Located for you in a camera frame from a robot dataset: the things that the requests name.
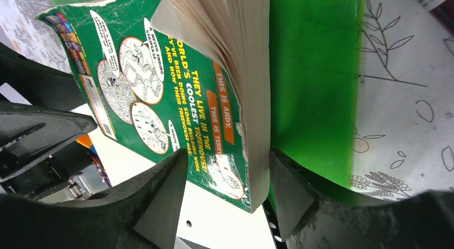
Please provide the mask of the white binder folder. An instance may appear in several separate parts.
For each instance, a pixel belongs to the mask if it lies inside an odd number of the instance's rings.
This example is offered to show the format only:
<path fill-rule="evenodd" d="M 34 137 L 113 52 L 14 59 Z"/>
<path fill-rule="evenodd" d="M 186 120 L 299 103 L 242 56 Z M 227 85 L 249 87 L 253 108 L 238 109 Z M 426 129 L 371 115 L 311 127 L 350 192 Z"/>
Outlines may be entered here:
<path fill-rule="evenodd" d="M 101 134 L 90 133 L 114 186 L 155 166 L 150 160 Z M 194 239 L 210 248 L 273 248 L 264 212 L 248 214 L 190 184 L 185 185 L 176 237 Z"/>

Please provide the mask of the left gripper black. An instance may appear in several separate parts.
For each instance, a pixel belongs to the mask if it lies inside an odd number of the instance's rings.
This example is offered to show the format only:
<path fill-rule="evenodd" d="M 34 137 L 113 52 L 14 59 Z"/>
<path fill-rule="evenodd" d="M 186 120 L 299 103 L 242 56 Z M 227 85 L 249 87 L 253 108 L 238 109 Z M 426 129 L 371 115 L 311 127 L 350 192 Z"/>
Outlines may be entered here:
<path fill-rule="evenodd" d="M 2 182 L 97 128 L 93 117 L 69 112 L 86 103 L 71 74 L 27 59 L 1 44 L 3 83 L 32 105 L 1 102 Z"/>

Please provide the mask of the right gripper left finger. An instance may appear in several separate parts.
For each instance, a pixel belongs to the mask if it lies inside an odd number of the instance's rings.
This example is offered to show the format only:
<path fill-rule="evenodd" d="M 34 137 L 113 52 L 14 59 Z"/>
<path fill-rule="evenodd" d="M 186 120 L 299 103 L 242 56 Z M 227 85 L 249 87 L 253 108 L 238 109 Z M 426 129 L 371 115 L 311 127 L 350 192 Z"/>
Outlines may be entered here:
<path fill-rule="evenodd" d="M 2 194 L 1 248 L 173 248 L 187 172 L 187 150 L 179 149 L 86 200 Z"/>

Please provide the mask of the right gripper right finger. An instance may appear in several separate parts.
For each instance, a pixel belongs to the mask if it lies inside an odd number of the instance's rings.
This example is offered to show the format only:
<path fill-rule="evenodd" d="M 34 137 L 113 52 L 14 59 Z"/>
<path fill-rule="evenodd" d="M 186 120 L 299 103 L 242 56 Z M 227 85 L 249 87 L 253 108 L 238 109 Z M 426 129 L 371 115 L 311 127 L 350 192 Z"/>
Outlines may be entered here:
<path fill-rule="evenodd" d="M 287 248 L 453 248 L 453 193 L 385 201 L 344 188 L 270 151 L 270 180 Z"/>

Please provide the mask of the green plastic folder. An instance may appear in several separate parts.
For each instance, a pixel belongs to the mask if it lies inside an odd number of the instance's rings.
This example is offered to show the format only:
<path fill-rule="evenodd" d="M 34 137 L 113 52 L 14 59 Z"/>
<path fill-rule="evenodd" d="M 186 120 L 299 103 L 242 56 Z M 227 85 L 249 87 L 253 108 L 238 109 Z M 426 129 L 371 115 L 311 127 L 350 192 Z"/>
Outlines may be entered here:
<path fill-rule="evenodd" d="M 349 186 L 362 0 L 270 0 L 270 149 Z"/>

